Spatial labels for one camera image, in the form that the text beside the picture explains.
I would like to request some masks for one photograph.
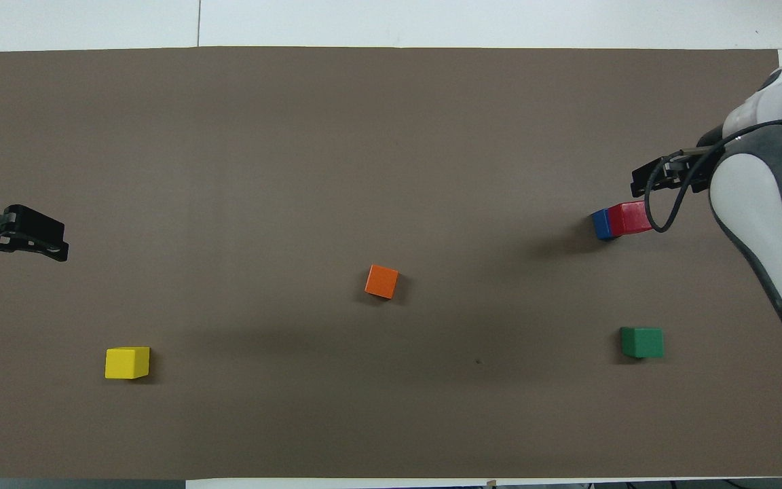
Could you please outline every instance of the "block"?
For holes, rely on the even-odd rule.
[[[663,356],[660,328],[620,328],[623,354],[634,359],[658,359]]]
[[[105,378],[138,378],[148,374],[148,346],[118,346],[106,353]]]
[[[608,225],[608,209],[599,209],[598,211],[595,211],[595,213],[590,214],[590,217],[593,218],[596,238],[602,239],[603,241],[609,241],[610,239],[616,238],[616,236],[611,233],[611,226]]]
[[[635,234],[652,229],[645,213],[645,201],[624,202],[608,208],[608,225],[614,236]]]
[[[399,275],[400,272],[397,270],[372,264],[364,291],[379,297],[394,297],[394,288],[397,286],[397,276]]]

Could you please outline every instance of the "brown mat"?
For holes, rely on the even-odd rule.
[[[782,475],[782,328],[707,196],[665,235],[587,221],[776,64],[0,53],[0,210],[71,243],[0,253],[0,477]],[[130,344],[151,377],[105,380]]]

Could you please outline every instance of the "cube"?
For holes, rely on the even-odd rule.
[[[634,359],[658,359],[663,356],[660,328],[620,328],[623,354]]]
[[[399,275],[400,272],[397,270],[373,264],[370,266],[367,286],[364,287],[364,291],[379,297],[394,297],[394,288],[397,286],[397,276]]]
[[[645,201],[623,202],[608,208],[608,225],[613,236],[635,234],[651,230],[648,214],[645,213]]]
[[[615,238],[615,235],[611,233],[611,225],[608,223],[608,209],[599,209],[590,214],[590,217],[593,218],[593,227],[596,228],[596,238],[602,241]]]
[[[118,346],[106,353],[105,378],[138,378],[148,374],[148,346]]]

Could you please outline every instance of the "green block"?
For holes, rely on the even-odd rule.
[[[636,359],[658,359],[663,356],[660,328],[620,328],[623,354]]]

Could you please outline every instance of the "yellow block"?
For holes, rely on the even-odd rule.
[[[149,346],[111,348],[105,357],[105,378],[138,378],[149,374]]]

